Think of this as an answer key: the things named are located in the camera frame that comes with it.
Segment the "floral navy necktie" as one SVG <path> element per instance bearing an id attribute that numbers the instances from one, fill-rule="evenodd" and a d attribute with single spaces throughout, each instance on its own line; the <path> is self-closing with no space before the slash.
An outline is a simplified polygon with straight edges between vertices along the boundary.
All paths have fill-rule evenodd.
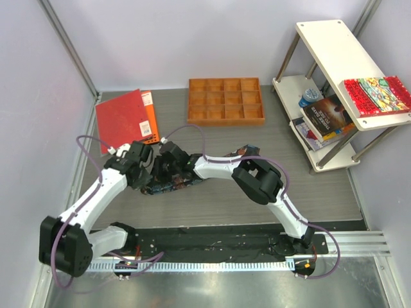
<path id="1" fill-rule="evenodd" d="M 223 157 L 211 157 L 211 160 L 215 160 L 216 162 L 214 163 L 215 165 L 218 166 L 217 171 L 213 172 L 208 172 L 205 170 L 204 165 L 207 164 L 206 159 L 199 153 L 196 153 L 196 160 L 191 163 L 189 166 L 193 167 L 193 173 L 196 176 L 196 184 L 199 184 L 200 182 L 203 182 L 204 180 L 208 178 L 214 178 L 215 175 L 222 175 L 223 171 L 222 168 L 225 165 L 225 161 L 232 161 L 236 158 L 247 156 L 247 155 L 259 155 L 260 149 L 255 146 L 251 145 L 245 145 L 241 147 L 240 149 L 233 151 L 231 153 L 228 153 L 224 155 Z M 151 186 L 150 182 L 151 180 L 141 188 L 141 192 L 145 195 L 156 195 L 156 194 L 162 194 L 162 193 L 168 193 L 172 191 L 176 191 L 179 189 L 183 189 L 185 187 L 189 186 Z"/>

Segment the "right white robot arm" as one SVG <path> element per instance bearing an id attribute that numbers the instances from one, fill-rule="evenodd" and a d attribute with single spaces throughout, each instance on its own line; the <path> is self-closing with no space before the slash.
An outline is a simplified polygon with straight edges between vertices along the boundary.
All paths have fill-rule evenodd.
<path id="1" fill-rule="evenodd" d="M 297 253 L 313 246 L 312 227 L 286 196 L 286 187 L 278 168 L 259 155 L 259 148 L 246 145 L 224 157 L 203 153 L 188 154 L 174 142 L 163 138 L 150 175 L 152 179 L 142 192 L 155 195 L 199 184 L 210 178 L 232 180 L 259 205 L 270 209 L 290 238 Z"/>

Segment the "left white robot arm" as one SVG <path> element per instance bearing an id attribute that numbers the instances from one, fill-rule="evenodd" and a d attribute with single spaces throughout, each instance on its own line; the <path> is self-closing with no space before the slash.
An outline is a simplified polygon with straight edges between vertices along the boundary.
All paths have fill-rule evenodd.
<path id="1" fill-rule="evenodd" d="M 150 145 L 137 141 L 114 150 L 96 181 L 74 205 L 42 221 L 39 261 L 80 277 L 95 258 L 106 253 L 117 250 L 132 255 L 137 247 L 135 228 L 118 222 L 98 232 L 91 228 L 117 195 L 128 187 L 139 190 L 151 180 L 144 163 L 152 153 Z"/>

